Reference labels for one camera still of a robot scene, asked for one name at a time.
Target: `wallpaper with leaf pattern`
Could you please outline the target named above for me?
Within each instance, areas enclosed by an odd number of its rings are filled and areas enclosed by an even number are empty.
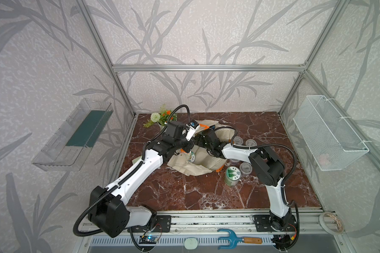
[[[82,98],[114,109],[85,165],[32,165]],[[72,225],[107,184],[131,120],[75,1],[0,0],[0,252],[71,252]]]
[[[336,0],[88,0],[113,64],[304,63]],[[119,73],[138,112],[275,111],[296,73]]]
[[[380,149],[380,0],[350,1],[310,71]],[[367,156],[321,171],[293,117],[307,95],[303,81],[282,115],[289,136],[327,210],[342,218],[358,253],[380,253],[380,172]]]

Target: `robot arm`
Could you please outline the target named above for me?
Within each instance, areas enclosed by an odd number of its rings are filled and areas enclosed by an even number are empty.
[[[152,229],[156,225],[155,211],[144,206],[126,205],[133,193],[154,170],[168,161],[178,149],[189,153],[195,143],[201,147],[205,146],[213,156],[250,163],[259,180],[266,185],[272,227],[275,230],[283,230],[291,218],[291,210],[285,204],[284,186],[282,186],[284,164],[276,153],[270,147],[248,149],[233,146],[228,142],[220,142],[212,129],[203,131],[200,134],[201,138],[196,140],[194,134],[199,127],[196,121],[188,125],[179,121],[167,122],[166,132],[162,134],[162,139],[156,140],[155,137],[146,144],[141,160],[105,188],[97,186],[91,192],[90,206],[77,219],[73,227],[74,234],[89,236],[104,231],[113,238],[122,230],[132,226],[139,225],[146,230]],[[78,230],[78,225],[86,215],[100,228],[99,230],[90,232]]]
[[[197,138],[197,144],[206,148],[215,157],[236,159],[251,164],[258,179],[266,186],[272,227],[282,231],[289,224],[292,214],[284,193],[285,166],[269,145],[261,148],[235,146],[228,142],[221,142],[212,129],[203,131]]]
[[[239,149],[228,143],[223,147],[222,153],[226,159],[237,159],[252,165],[258,179],[266,186],[270,201],[272,227],[275,230],[283,230],[291,218],[291,210],[284,204],[282,197],[283,161],[270,147]]]

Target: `green labeled can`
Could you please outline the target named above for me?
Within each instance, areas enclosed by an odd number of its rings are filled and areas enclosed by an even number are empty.
[[[224,181],[228,186],[234,186],[241,179],[241,171],[234,166],[228,167],[225,172]]]

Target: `round lid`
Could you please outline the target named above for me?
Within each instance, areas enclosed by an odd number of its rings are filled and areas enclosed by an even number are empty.
[[[247,141],[245,141],[245,144],[249,147],[253,147],[253,146],[256,146],[256,141],[255,140],[252,140],[252,139],[248,139]]]
[[[235,145],[242,145],[243,144],[243,139],[239,136],[234,137],[234,144]]]
[[[239,171],[239,169],[237,167],[234,167],[234,166],[228,167],[225,174],[226,174],[227,178],[229,178],[230,180],[235,181],[235,180],[238,180],[239,178],[241,178],[241,172]]]
[[[239,166],[239,168],[245,172],[245,173],[249,173],[252,171],[252,165],[250,165],[249,163],[247,162],[244,162],[244,163],[241,163],[241,165]]]
[[[187,238],[184,240],[184,247],[186,249],[195,249],[197,248],[198,241],[196,238]]]

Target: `beige cloth bag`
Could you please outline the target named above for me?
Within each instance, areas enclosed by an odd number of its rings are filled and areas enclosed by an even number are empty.
[[[227,125],[219,124],[218,121],[216,120],[209,120],[209,119],[197,121],[197,122],[199,124],[203,124],[207,126],[215,125],[216,128],[227,126]],[[204,128],[201,128],[196,133],[199,133],[203,130]],[[233,129],[227,128],[227,129],[218,130],[216,134],[217,134],[217,137],[221,141],[228,141],[234,135],[234,132],[235,131]],[[169,160],[167,165],[171,167],[172,169],[175,169],[178,172],[183,173],[186,176],[189,176],[189,175],[200,176],[203,174],[211,173],[214,170],[221,168],[227,161],[226,159],[213,157],[209,155],[205,148],[202,148],[196,145],[193,147],[192,151],[194,152],[194,155],[196,157],[193,163],[188,161],[189,154],[180,153],[179,155],[172,156],[172,158]]]

